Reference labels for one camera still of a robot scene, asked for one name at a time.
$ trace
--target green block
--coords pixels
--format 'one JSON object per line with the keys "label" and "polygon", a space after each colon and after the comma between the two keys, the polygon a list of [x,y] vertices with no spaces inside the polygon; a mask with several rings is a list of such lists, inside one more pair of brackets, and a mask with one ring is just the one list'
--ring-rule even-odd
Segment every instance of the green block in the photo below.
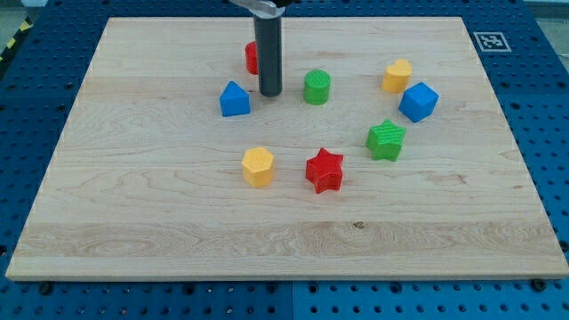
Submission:
{"label": "green block", "polygon": [[332,79],[325,71],[315,69],[304,77],[304,100],[315,106],[325,104],[330,94]]}
{"label": "green block", "polygon": [[382,124],[370,128],[365,146],[372,151],[373,160],[397,161],[406,129],[386,119]]}

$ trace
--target yellow black hazard tape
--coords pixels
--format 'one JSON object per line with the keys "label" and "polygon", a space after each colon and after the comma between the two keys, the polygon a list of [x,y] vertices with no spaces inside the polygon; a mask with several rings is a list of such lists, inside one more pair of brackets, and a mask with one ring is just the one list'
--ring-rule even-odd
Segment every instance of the yellow black hazard tape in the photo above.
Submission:
{"label": "yellow black hazard tape", "polygon": [[18,30],[16,30],[16,34],[8,41],[8,44],[6,44],[6,47],[2,50],[2,54],[0,54],[0,79],[2,79],[4,73],[12,64],[16,52],[24,43],[24,40],[33,26],[32,20],[29,17],[24,19]]}

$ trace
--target red block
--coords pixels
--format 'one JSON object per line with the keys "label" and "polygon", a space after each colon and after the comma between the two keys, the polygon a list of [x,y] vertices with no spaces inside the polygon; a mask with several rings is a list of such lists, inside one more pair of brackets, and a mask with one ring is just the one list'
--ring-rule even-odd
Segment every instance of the red block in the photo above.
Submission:
{"label": "red block", "polygon": [[334,155],[320,148],[318,155],[306,162],[306,179],[314,184],[318,194],[325,190],[340,190],[343,160],[343,155]]}
{"label": "red block", "polygon": [[257,44],[254,41],[245,46],[245,64],[249,73],[253,75],[259,74],[257,69]]}

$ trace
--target blue cube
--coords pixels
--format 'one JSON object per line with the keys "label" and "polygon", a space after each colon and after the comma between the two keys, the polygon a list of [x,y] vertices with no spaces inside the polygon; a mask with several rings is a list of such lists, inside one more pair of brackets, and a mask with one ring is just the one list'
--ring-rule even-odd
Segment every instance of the blue cube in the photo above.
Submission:
{"label": "blue cube", "polygon": [[228,86],[221,94],[220,104],[222,116],[239,116],[251,113],[249,93],[233,81],[229,81]]}
{"label": "blue cube", "polygon": [[436,92],[426,84],[418,83],[405,90],[399,104],[399,111],[416,123],[433,113],[437,100]]}

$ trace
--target wooden board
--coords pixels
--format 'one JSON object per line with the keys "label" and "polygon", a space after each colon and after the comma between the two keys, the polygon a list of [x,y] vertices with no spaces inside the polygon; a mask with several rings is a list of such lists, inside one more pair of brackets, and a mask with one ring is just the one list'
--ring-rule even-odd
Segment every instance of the wooden board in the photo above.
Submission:
{"label": "wooden board", "polygon": [[[565,257],[459,18],[284,20],[284,91],[244,71],[249,19],[111,19],[7,272],[12,280],[564,277]],[[385,67],[441,95],[413,124]],[[304,75],[333,77],[302,101]],[[252,97],[223,118],[228,80]],[[369,127],[407,128],[397,163]],[[276,156],[268,188],[241,159]],[[345,156],[341,192],[314,193],[306,160]]]}

